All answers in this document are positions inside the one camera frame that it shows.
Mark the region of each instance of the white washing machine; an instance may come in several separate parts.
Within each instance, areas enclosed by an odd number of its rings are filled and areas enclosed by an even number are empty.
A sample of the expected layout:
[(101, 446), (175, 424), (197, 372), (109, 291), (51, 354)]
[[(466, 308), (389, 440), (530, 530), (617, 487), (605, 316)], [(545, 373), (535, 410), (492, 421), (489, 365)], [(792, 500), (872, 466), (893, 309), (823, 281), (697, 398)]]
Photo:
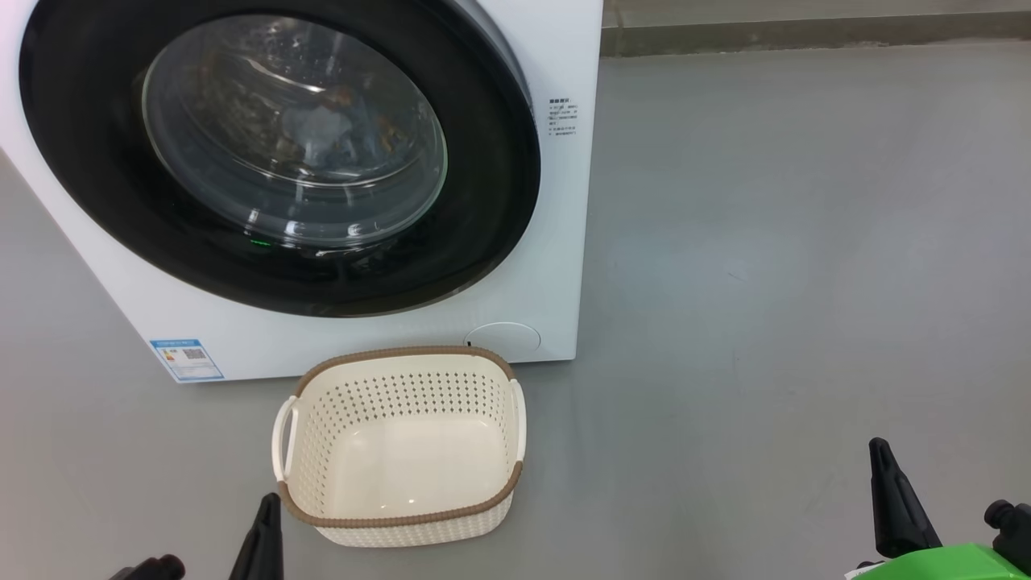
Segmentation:
[(601, 0), (4, 0), (0, 145), (177, 381), (570, 360), (600, 30)]

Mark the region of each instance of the brown basket rim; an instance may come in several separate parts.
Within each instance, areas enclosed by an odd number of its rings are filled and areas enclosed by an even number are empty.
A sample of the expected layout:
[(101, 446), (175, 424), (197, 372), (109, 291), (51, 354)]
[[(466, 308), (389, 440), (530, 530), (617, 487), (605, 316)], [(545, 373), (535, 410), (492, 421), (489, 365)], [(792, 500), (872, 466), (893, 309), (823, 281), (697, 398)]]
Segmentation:
[[(297, 393), (295, 394), (298, 399), (300, 399), (301, 394), (304, 393), (304, 388), (308, 386), (315, 377), (322, 374), (324, 371), (332, 369), (334, 367), (339, 367), (341, 365), (350, 365), (352, 363), (362, 363), (366, 361), (375, 361), (379, 359), (393, 359), (400, 356), (421, 356), (421, 355), (434, 355), (434, 354), (462, 354), (478, 356), (480, 359), (486, 359), (491, 363), (497, 365), (502, 371), (504, 371), (505, 376), (508, 380), (516, 378), (516, 374), (512, 373), (511, 367), (505, 363), (503, 359), (497, 354), (478, 347), (405, 347), (397, 349), (381, 349), (375, 351), (366, 351), (355, 354), (348, 354), (344, 356), (337, 356), (331, 359), (327, 362), (317, 365), (311, 371), (308, 371), (301, 377), (300, 382), (297, 385)], [(516, 488), (516, 484), (519, 483), (520, 475), (523, 473), (523, 462), (517, 462), (516, 466), (512, 468), (512, 473), (508, 476), (508, 481), (505, 482), (504, 487), (501, 488), (496, 494), (486, 502), (480, 502), (474, 506), (467, 506), (465, 508), (457, 508), (454, 510), (446, 510), (443, 512), (434, 512), (431, 514), (419, 514), (413, 516), (402, 516), (395, 518), (323, 518), (313, 516), (304, 510), (302, 510), (296, 502), (294, 502), (293, 497), (290, 494), (290, 487), (287, 485), (286, 481), (279, 482), (279, 498), (282, 501), (282, 505), (287, 507), (287, 511), (290, 512), (298, 520), (313, 525), (315, 527), (336, 527), (336, 528), (364, 528), (364, 527), (397, 527), (401, 525), (418, 525), (423, 523), (435, 523), (439, 521), (446, 521), (450, 519), (456, 519), (466, 516), (473, 516), (476, 514), (481, 514), (492, 508), (498, 506), (505, 501), (512, 490)]]

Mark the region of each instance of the green device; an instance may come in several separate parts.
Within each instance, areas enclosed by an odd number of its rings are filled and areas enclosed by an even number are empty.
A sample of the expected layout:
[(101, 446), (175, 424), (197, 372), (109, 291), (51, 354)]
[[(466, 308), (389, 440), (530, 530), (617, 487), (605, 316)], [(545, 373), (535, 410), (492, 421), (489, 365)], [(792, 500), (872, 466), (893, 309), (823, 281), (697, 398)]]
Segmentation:
[(1031, 580), (1031, 506), (1000, 500), (985, 512), (992, 547), (942, 546), (888, 442), (870, 441), (870, 490), (877, 552), (890, 561), (862, 580)]

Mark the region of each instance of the gray floor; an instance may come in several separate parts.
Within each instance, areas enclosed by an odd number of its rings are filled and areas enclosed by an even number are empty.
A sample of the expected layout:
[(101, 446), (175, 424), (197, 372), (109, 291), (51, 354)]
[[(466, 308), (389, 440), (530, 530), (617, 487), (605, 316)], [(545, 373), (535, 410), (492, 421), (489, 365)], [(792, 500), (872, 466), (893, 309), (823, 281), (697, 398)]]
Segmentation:
[[(524, 367), (508, 520), (291, 579), (836, 578), (874, 556), (865, 444), (947, 543), (1031, 500), (1031, 45), (602, 64), (580, 356)], [(277, 380), (174, 385), (3, 168), (0, 561), (225, 578), (273, 488)]]

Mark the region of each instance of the white basket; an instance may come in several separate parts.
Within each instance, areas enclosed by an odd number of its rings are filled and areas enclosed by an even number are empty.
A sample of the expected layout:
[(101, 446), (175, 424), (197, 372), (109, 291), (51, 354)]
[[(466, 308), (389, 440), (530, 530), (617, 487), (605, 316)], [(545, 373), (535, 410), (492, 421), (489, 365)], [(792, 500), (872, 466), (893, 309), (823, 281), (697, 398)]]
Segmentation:
[(333, 542), (420, 546), (497, 527), (525, 450), (523, 390), (499, 356), (394, 349), (302, 377), (275, 419), (272, 471), (287, 509)]

